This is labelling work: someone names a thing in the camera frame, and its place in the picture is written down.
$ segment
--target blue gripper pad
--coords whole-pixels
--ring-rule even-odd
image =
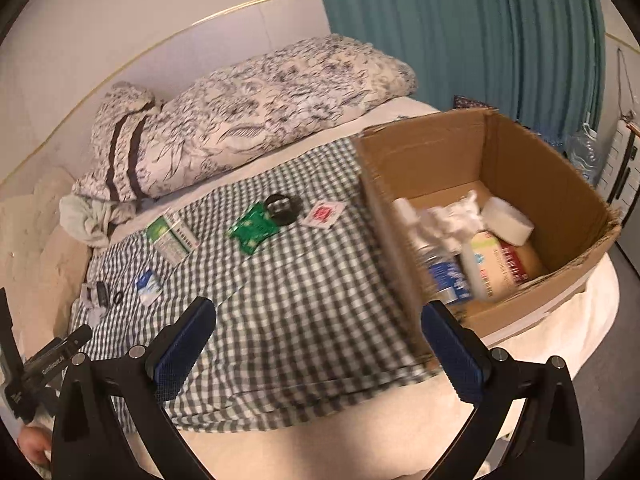
[[[195,312],[177,333],[154,368],[154,383],[156,384],[158,402],[167,402],[177,397],[216,327],[216,309],[213,303],[206,298],[198,298],[198,300],[201,301],[196,306]]]
[[[448,311],[437,309],[433,303],[428,303],[422,308],[422,334],[440,361],[460,400],[477,406],[482,400],[484,387],[482,368],[461,340],[461,331],[464,329]]]

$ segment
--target bottle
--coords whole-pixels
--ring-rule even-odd
[[[469,284],[455,259],[440,247],[425,246],[418,250],[420,263],[427,268],[444,304],[470,300]]]
[[[462,245],[460,263],[476,300],[503,300],[529,280],[515,248],[489,231]]]
[[[598,171],[598,145],[596,142],[598,134],[591,129],[588,121],[587,117],[587,122],[583,123],[582,127],[567,139],[566,156],[586,181],[594,186]]]

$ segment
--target wire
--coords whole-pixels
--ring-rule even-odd
[[[625,59],[625,53],[622,52],[622,49],[620,47],[618,47],[618,51],[616,53],[617,58],[618,58],[618,111],[620,112],[620,118],[624,121],[626,121],[627,123],[630,123],[631,121],[633,121],[634,117],[636,116],[636,98],[634,97],[634,92],[631,88],[631,79],[629,79],[629,70],[626,68],[626,59]],[[629,95],[631,95],[631,110],[629,110],[628,114],[623,114],[622,113],[622,78],[620,77],[620,59],[622,58],[622,63],[625,66],[625,76],[626,76],[626,82],[629,86]]]

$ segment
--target green packet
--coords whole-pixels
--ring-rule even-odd
[[[244,216],[236,220],[227,234],[238,239],[243,253],[254,254],[260,243],[279,230],[280,228],[271,220],[264,204],[258,202]]]

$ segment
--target teal curtain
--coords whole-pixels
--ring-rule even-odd
[[[484,101],[560,145],[600,119],[600,0],[323,0],[331,30],[410,64],[413,96]]]

